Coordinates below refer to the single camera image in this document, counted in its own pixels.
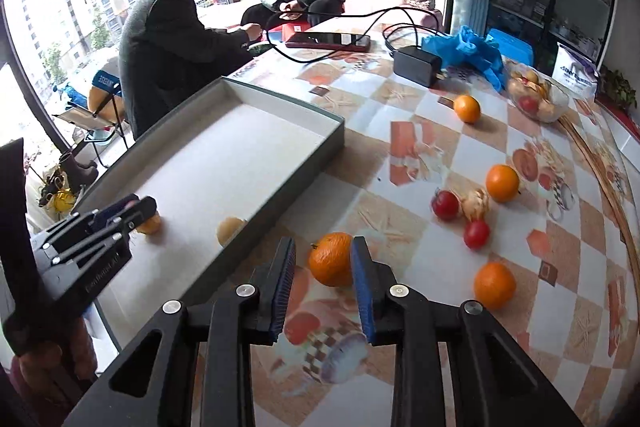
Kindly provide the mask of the smooth yellow-orange fruit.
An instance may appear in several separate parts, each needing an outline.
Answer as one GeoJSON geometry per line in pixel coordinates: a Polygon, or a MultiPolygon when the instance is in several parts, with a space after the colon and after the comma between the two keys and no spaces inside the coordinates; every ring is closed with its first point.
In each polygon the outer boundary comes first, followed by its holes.
{"type": "Polygon", "coordinates": [[[138,225],[136,230],[144,235],[153,235],[159,232],[162,226],[162,217],[160,217],[160,214],[156,212],[151,218],[145,220],[141,225],[138,225]]]}

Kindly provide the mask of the red cherry tomato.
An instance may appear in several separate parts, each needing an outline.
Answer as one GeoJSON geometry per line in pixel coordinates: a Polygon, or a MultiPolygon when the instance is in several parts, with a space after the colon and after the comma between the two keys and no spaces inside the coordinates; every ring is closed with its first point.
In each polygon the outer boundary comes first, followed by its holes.
{"type": "Polygon", "coordinates": [[[489,225],[483,220],[474,220],[466,224],[463,240],[466,247],[477,251],[483,248],[490,236],[489,225]]]}
{"type": "Polygon", "coordinates": [[[431,208],[439,220],[451,221],[459,216],[460,202],[456,194],[447,190],[440,190],[432,198],[431,208]]]}

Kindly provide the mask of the rough-skinned mandarin orange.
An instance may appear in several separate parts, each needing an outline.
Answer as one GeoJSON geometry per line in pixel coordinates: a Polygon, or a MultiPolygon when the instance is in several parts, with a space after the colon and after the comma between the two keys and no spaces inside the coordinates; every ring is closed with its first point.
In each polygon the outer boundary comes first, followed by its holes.
{"type": "Polygon", "coordinates": [[[322,236],[311,247],[308,268],[319,283],[329,287],[352,285],[350,246],[352,236],[344,232],[333,232],[322,236]]]}

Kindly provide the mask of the black boots by window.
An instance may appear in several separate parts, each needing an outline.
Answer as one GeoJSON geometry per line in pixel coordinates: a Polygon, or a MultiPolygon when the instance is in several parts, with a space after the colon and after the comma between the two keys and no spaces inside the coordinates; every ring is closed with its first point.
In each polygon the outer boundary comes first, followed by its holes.
{"type": "Polygon", "coordinates": [[[94,160],[81,164],[72,153],[64,153],[58,158],[58,165],[44,175],[38,205],[46,207],[58,193],[66,190],[77,196],[98,179],[98,174],[98,164],[94,160]]]}

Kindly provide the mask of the black folding chair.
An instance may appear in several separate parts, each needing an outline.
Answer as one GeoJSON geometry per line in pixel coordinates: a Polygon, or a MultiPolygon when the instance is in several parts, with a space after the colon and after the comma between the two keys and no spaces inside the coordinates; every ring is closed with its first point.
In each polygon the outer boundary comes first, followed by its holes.
{"type": "Polygon", "coordinates": [[[106,120],[99,116],[100,110],[99,108],[96,113],[91,113],[88,106],[82,107],[74,102],[68,102],[64,112],[56,114],[55,118],[65,121],[67,124],[73,124],[85,132],[82,142],[93,147],[98,164],[106,169],[107,165],[104,164],[101,157],[100,146],[107,146],[115,136],[118,136],[124,143],[125,150],[128,150],[129,146],[125,130],[127,121],[126,115],[124,117],[116,117],[115,121],[106,120]]]}

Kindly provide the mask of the white shallow box tray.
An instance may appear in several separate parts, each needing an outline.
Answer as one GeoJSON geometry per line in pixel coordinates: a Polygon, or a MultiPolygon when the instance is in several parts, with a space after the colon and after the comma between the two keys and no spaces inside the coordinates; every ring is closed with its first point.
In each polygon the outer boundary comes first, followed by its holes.
{"type": "Polygon", "coordinates": [[[76,208],[134,193],[156,200],[157,236],[134,233],[131,260],[98,299],[126,346],[163,303],[204,303],[344,145],[342,117],[285,94],[220,78],[120,156],[76,208]],[[219,223],[246,225],[224,247],[219,223]]]}

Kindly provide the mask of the blue and white bag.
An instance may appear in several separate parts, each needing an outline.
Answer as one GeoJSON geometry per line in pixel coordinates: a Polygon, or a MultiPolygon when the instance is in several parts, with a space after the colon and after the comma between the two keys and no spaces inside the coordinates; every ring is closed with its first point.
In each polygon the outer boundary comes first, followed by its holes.
{"type": "Polygon", "coordinates": [[[114,56],[106,60],[92,78],[87,98],[91,113],[96,113],[100,108],[99,116],[109,121],[125,116],[125,104],[119,83],[118,57],[114,56]]]}

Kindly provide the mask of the man in dark coat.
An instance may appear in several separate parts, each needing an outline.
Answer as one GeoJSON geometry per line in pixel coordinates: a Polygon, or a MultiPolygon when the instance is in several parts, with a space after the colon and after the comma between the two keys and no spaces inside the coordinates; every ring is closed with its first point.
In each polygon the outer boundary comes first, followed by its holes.
{"type": "Polygon", "coordinates": [[[138,0],[119,41],[119,78],[134,139],[219,77],[253,60],[262,28],[207,28],[194,0],[138,0]]]}

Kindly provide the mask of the red plastic stool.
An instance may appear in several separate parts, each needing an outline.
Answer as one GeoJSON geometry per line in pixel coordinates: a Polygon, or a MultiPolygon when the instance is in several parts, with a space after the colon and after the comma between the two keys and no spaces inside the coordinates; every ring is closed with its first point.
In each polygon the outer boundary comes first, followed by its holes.
{"type": "Polygon", "coordinates": [[[278,23],[269,31],[269,38],[272,41],[287,42],[296,32],[303,32],[310,28],[306,20],[292,20],[292,22],[278,23]]]}

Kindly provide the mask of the glass fruit bowl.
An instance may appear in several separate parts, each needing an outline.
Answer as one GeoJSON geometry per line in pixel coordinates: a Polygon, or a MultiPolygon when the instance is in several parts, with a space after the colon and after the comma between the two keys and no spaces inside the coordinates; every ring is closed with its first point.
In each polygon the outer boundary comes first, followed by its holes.
{"type": "Polygon", "coordinates": [[[507,60],[506,92],[528,118],[552,124],[568,109],[570,97],[550,77],[528,65],[507,60]]]}

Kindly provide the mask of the red smartphone on table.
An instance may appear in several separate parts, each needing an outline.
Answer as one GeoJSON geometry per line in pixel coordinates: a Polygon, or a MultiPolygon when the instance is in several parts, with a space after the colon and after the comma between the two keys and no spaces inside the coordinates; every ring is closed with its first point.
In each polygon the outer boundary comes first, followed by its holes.
{"type": "Polygon", "coordinates": [[[346,32],[302,31],[288,38],[285,45],[292,49],[368,52],[371,39],[368,35],[346,34],[346,32]]]}

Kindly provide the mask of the green potted plant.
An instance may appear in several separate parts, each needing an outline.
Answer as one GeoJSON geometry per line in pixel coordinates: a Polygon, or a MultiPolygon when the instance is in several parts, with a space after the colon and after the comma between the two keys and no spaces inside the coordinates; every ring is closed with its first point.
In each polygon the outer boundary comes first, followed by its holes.
{"type": "Polygon", "coordinates": [[[628,114],[632,108],[638,107],[636,90],[631,87],[623,74],[605,66],[601,69],[601,92],[622,112],[628,114]]]}

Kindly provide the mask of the white printed package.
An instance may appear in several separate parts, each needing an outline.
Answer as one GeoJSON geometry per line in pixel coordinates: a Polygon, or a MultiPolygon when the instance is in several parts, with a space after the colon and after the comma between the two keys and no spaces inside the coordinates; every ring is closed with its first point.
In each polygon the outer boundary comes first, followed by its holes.
{"type": "Polygon", "coordinates": [[[576,98],[591,100],[597,94],[599,74],[596,66],[563,43],[558,44],[551,77],[576,98]]]}

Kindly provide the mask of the black power adapter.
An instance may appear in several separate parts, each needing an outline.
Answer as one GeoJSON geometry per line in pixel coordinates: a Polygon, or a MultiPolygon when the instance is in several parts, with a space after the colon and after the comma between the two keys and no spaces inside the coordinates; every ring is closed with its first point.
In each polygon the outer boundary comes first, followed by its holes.
{"type": "Polygon", "coordinates": [[[431,88],[442,71],[442,59],[416,46],[404,46],[393,52],[393,71],[399,77],[431,88]]]}

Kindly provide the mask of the blue plastic bag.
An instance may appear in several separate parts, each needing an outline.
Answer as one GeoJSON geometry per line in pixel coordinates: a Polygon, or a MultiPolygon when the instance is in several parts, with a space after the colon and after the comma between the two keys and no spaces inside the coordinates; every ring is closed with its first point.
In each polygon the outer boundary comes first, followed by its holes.
{"type": "Polygon", "coordinates": [[[532,66],[534,61],[530,44],[496,28],[481,37],[469,26],[461,26],[453,35],[423,37],[421,49],[439,56],[444,67],[475,68],[497,92],[506,89],[503,57],[527,66],[532,66]]]}

